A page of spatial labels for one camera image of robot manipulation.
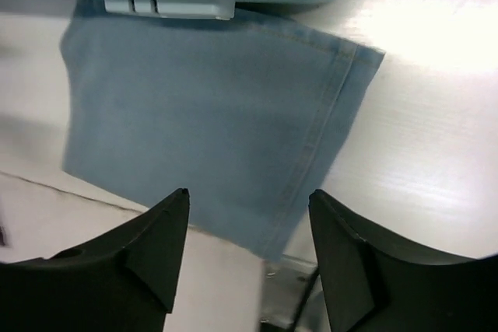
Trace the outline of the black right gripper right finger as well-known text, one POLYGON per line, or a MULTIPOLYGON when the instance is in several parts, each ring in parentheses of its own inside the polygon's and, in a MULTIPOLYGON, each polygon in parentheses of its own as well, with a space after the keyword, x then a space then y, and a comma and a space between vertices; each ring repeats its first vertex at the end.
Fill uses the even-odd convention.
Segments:
POLYGON ((407 239, 322 190, 309 215, 333 331, 495 331, 497 257, 407 239))

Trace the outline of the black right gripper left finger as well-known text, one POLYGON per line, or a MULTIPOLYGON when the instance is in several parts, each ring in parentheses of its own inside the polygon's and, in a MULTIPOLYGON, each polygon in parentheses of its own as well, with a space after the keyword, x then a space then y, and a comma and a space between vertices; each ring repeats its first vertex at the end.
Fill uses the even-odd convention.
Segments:
POLYGON ((178 189, 51 258, 1 265, 3 331, 161 331, 177 293, 190 210, 178 189))

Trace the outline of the grey towel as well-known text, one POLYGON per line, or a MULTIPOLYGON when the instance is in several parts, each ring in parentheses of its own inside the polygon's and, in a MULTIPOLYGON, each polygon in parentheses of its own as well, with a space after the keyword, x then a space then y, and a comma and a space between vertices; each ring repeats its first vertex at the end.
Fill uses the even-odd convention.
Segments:
POLYGON ((276 261, 348 137, 381 51, 290 19, 124 16, 78 0, 61 39, 64 171, 276 261))

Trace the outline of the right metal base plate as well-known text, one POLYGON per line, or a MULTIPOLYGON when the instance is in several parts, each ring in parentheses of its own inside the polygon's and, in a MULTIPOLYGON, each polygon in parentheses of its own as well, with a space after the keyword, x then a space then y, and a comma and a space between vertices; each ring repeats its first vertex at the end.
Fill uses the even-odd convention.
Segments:
POLYGON ((284 256, 266 262, 260 331, 329 331, 321 280, 313 261, 284 256))

